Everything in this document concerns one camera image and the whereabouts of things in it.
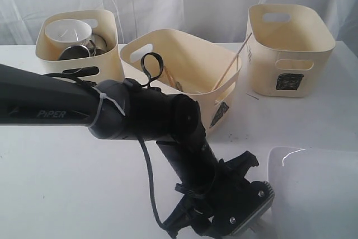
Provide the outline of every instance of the zip tie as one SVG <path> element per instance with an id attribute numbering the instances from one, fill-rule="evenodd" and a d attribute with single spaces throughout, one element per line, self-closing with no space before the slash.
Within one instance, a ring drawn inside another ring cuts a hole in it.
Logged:
<path id="1" fill-rule="evenodd" d="M 120 107 L 120 105 L 117 103 L 116 100 L 110 98 L 106 93 L 104 92 L 101 92 L 99 89 L 97 88 L 93 88 L 95 89 L 99 94 L 100 94 L 100 102 L 98 103 L 98 108 L 97 108 L 97 112 L 96 112 L 96 116 L 93 120 L 93 122 L 88 126 L 88 127 L 92 127 L 95 125 L 95 123 L 97 122 L 98 118 L 100 117 L 100 113 L 101 113 L 101 110 L 102 110 L 102 105 L 103 105 L 103 100 L 104 99 L 108 99 L 110 100 L 115 106 L 116 108 L 119 110 L 119 112 L 125 116 L 125 112 L 124 110 Z"/>

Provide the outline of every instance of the cream plastic bin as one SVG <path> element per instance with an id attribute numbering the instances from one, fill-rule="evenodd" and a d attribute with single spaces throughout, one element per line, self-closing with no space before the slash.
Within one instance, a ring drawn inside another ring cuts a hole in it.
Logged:
<path id="1" fill-rule="evenodd" d="M 319 15 L 300 5 L 251 7 L 250 33 L 250 84 L 254 91 L 269 96 L 309 94 L 336 45 Z"/>
<path id="2" fill-rule="evenodd" d="M 61 19 L 83 20 L 90 24 L 92 32 L 102 36 L 106 40 L 109 47 L 108 52 L 94 57 L 57 61 L 61 50 L 52 45 L 46 37 L 45 28 L 49 23 Z M 48 73 L 62 73 L 70 69 L 97 67 L 98 69 L 95 68 L 98 72 L 97 74 L 81 77 L 81 79 L 96 83 L 105 79 L 124 80 L 124 72 L 118 53 L 116 21 L 113 13 L 107 10 L 66 12 L 48 18 L 43 23 L 37 39 L 36 56 L 40 58 Z"/>
<path id="3" fill-rule="evenodd" d="M 140 59 L 150 51 L 163 58 L 165 67 L 182 85 L 183 92 L 198 101 L 206 132 L 212 132 L 225 118 L 232 104 L 233 90 L 241 68 L 240 58 L 231 66 L 221 85 L 211 91 L 235 53 L 187 33 L 163 29 L 150 32 L 121 49 L 120 58 L 125 62 L 123 64 L 131 65 L 125 67 L 126 77 L 135 78 L 142 84 L 148 82 L 140 67 Z M 152 75 L 158 74 L 158 63 L 154 58 L 146 59 L 145 65 Z M 159 81 L 154 81 L 151 85 L 160 87 L 166 94 L 181 93 L 169 86 L 164 72 Z"/>

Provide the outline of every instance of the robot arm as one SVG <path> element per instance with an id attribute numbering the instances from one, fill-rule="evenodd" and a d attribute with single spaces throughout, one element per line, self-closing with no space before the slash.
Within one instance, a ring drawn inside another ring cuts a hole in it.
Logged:
<path id="1" fill-rule="evenodd" d="M 75 83 L 0 65 L 0 124 L 83 125 L 100 139 L 139 140 L 154 216 L 172 238 L 187 226 L 212 238 L 242 232 L 270 207 L 271 186 L 244 178 L 258 166 L 256 157 L 245 152 L 218 161 L 206 141 L 199 106 L 188 96 L 165 95 L 130 78 L 95 87 L 72 79 Z M 145 140 L 157 141 L 181 180 L 176 190 L 183 198 L 164 223 L 156 210 Z"/>

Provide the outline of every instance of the white tabletop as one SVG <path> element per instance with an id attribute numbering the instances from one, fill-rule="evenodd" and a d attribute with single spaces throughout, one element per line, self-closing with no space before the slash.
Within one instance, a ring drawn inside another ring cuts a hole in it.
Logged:
<path id="1" fill-rule="evenodd" d="M 35 46 L 0 46 L 0 63 L 45 73 Z M 267 157 L 276 146 L 357 149 L 358 59 L 341 41 L 310 96 L 254 93 L 246 61 L 235 91 L 230 114 L 209 143 L 225 160 L 255 154 L 260 166 L 250 169 L 249 180 L 267 179 Z M 98 140 L 76 126 L 0 126 L 0 139 L 1 238 L 168 238 L 153 217 L 138 142 Z M 154 142 L 147 144 L 164 220 L 181 197 L 174 191 L 178 178 Z M 178 237 L 198 238 L 190 229 Z"/>

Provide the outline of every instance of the white cup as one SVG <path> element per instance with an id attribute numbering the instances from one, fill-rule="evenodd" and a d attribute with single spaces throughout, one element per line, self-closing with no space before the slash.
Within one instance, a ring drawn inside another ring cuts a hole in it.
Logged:
<path id="1" fill-rule="evenodd" d="M 45 35 L 57 48 L 64 50 L 72 45 L 83 44 L 92 35 L 89 24 L 75 19 L 63 19 L 49 23 Z"/>

